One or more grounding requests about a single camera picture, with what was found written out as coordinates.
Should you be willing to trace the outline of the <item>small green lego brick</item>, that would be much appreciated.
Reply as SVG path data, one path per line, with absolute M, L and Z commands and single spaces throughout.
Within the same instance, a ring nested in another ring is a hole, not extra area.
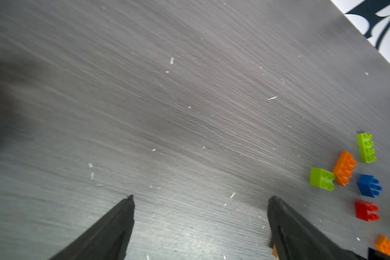
M 310 172 L 310 185 L 313 187 L 318 187 L 327 191 L 333 191 L 335 186 L 333 181 L 335 180 L 335 175 L 331 172 L 328 172 L 319 168 L 311 168 Z

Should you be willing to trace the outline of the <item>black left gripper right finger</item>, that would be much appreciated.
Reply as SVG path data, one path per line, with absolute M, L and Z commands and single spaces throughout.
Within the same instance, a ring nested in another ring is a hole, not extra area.
M 363 260 L 324 235 L 283 199 L 268 201 L 268 220 L 281 260 Z

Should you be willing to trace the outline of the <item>red lego brick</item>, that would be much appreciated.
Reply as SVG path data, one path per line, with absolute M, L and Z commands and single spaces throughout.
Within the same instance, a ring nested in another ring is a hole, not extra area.
M 376 222 L 380 220 L 378 215 L 379 208 L 374 204 L 367 201 L 356 201 L 355 212 L 356 218 L 366 222 Z

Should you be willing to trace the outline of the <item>long green lego brick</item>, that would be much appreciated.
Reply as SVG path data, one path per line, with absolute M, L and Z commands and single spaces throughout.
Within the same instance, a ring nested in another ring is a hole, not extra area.
M 359 145 L 360 157 L 363 163 L 373 163 L 377 161 L 375 157 L 374 143 L 372 142 L 373 136 L 369 133 L 357 134 L 357 140 Z

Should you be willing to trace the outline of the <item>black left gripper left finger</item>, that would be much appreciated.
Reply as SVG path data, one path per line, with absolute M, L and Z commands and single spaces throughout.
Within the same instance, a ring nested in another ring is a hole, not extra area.
M 133 195 L 121 200 L 52 260 L 123 260 L 134 227 Z

